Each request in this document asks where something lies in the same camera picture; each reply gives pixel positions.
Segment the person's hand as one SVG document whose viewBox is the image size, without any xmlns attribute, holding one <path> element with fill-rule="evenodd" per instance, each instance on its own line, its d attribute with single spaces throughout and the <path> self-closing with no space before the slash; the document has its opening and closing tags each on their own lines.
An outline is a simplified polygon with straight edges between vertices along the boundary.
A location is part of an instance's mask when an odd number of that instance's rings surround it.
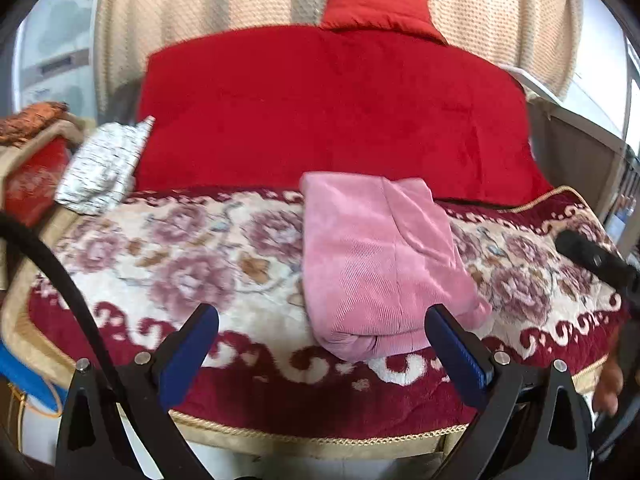
<svg viewBox="0 0 640 480">
<path fill-rule="evenodd" d="M 619 330 L 612 333 L 610 350 L 594 389 L 592 408 L 596 413 L 614 416 L 618 409 L 618 395 L 624 386 L 624 374 L 617 362 Z"/>
</svg>

